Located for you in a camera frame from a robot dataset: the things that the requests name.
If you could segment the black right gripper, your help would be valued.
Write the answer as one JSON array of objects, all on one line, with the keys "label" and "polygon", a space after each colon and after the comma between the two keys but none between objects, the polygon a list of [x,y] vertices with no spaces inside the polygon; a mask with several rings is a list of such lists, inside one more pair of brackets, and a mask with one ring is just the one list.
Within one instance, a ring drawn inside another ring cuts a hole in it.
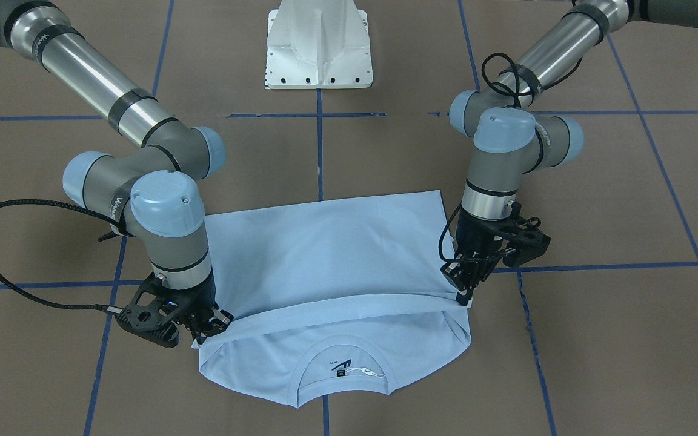
[{"label": "black right gripper", "polygon": [[173,293],[176,304],[174,321],[191,331],[194,342],[199,346],[209,337],[224,333],[233,321],[232,314],[217,308],[215,298],[213,280],[205,280],[190,289]]}]

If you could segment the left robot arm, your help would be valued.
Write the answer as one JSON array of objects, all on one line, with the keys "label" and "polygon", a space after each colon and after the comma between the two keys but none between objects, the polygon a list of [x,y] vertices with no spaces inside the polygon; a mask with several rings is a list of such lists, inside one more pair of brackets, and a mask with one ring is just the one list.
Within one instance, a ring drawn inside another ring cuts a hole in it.
[{"label": "left robot arm", "polygon": [[454,254],[442,255],[442,274],[467,306],[477,286],[502,263],[516,268],[545,254],[550,237],[538,217],[524,218],[517,192],[524,174],[564,165],[583,149],[582,127],[565,116],[530,108],[545,91],[569,78],[584,55],[610,33],[642,21],[698,28],[698,1],[575,1],[545,36],[519,59],[506,61],[487,90],[468,90],[452,102],[452,127],[473,141],[457,222]]}]

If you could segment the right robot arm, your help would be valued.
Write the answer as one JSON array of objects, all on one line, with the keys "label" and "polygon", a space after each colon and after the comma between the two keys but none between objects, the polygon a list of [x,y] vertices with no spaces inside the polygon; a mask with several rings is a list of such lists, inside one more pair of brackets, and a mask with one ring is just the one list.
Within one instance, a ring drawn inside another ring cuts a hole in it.
[{"label": "right robot arm", "polygon": [[[113,314],[122,329],[172,348],[183,326],[197,345],[233,320],[216,303],[215,279],[197,183],[225,162],[224,141],[188,127],[77,30],[53,1],[0,1],[0,49],[46,71],[85,102],[135,150],[114,157],[85,151],[62,173],[69,202],[23,199],[8,206],[52,206],[104,220],[109,235],[140,240],[151,271],[124,307],[85,305]],[[0,273],[0,281],[21,292]]]}]

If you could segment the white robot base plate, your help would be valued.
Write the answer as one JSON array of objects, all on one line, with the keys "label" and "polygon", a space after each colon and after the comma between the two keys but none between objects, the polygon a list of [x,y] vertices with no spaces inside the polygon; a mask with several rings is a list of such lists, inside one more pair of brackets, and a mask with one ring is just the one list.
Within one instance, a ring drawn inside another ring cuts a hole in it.
[{"label": "white robot base plate", "polygon": [[357,89],[374,75],[367,12],[354,1],[282,1],[268,12],[264,86]]}]

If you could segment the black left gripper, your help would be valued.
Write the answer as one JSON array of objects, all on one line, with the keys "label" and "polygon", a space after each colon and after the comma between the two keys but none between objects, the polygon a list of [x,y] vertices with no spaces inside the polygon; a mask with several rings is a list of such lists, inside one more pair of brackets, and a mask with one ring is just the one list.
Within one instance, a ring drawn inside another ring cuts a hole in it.
[{"label": "black left gripper", "polygon": [[476,287],[493,273],[499,263],[499,259],[492,256],[500,249],[502,238],[493,234],[488,227],[506,224],[507,219],[482,220],[463,209],[455,212],[458,215],[455,230],[455,257],[458,260],[446,262],[441,273],[457,289],[457,303],[468,306]]}]

